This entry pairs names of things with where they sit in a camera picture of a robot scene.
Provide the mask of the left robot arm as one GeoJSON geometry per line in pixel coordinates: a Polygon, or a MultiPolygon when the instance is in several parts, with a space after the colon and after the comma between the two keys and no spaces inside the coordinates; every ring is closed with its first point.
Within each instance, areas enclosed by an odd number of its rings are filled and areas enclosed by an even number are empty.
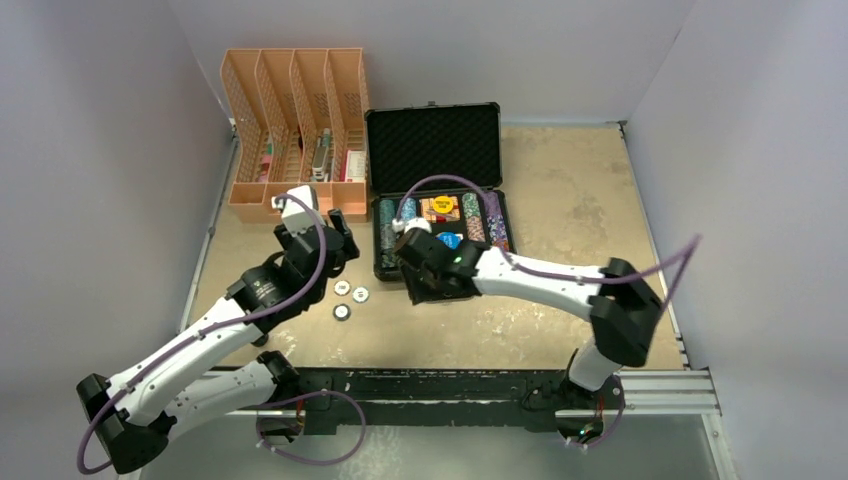
{"type": "Polygon", "coordinates": [[[286,214],[274,233],[282,251],[246,270],[190,327],[134,366],[110,377],[91,374],[77,384],[89,421],[77,452],[81,473],[101,470],[85,461],[91,439],[107,454],[107,466],[127,474],[219,416],[267,404],[284,409],[311,397],[279,351],[264,351],[228,375],[203,377],[229,354],[261,343],[278,325],[321,301],[328,279],[359,256],[338,209],[286,214]]]}

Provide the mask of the blue round button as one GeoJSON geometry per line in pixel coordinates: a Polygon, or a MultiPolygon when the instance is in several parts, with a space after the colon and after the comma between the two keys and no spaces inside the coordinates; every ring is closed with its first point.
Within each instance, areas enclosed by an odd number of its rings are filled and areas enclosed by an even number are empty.
{"type": "Polygon", "coordinates": [[[450,249],[457,249],[463,240],[461,234],[454,232],[441,232],[437,235],[437,238],[450,249]]]}

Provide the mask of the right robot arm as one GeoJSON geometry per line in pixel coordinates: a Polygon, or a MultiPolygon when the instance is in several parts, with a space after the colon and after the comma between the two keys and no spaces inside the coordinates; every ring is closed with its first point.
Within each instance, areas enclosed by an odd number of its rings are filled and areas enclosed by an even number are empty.
{"type": "Polygon", "coordinates": [[[439,294],[515,298],[586,321],[592,334],[561,381],[563,397],[573,406],[596,399],[620,368],[647,363],[663,302],[623,259],[612,258],[604,266],[572,266],[472,240],[451,248],[421,228],[401,235],[394,252],[401,265],[439,294]]]}

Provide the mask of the red gold card deck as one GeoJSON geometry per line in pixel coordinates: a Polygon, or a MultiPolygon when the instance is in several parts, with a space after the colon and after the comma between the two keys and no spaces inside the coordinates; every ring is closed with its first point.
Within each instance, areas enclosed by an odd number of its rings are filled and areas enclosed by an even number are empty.
{"type": "Polygon", "coordinates": [[[440,195],[420,200],[421,216],[431,223],[457,222],[461,208],[456,196],[440,195]]]}

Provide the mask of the yellow big blind button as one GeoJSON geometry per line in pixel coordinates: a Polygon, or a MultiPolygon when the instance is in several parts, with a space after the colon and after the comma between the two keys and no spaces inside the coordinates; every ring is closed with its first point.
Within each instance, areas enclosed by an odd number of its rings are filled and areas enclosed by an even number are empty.
{"type": "Polygon", "coordinates": [[[456,198],[452,196],[437,196],[430,200],[430,210],[435,215],[452,216],[456,208],[456,198]]]}

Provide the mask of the white teal chip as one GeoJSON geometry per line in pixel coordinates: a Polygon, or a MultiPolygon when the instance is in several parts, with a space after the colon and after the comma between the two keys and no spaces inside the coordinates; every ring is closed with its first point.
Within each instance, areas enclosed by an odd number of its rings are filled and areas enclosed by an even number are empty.
{"type": "Polygon", "coordinates": [[[370,291],[364,286],[359,286],[352,290],[351,297],[356,303],[365,303],[370,298],[370,291]]]}

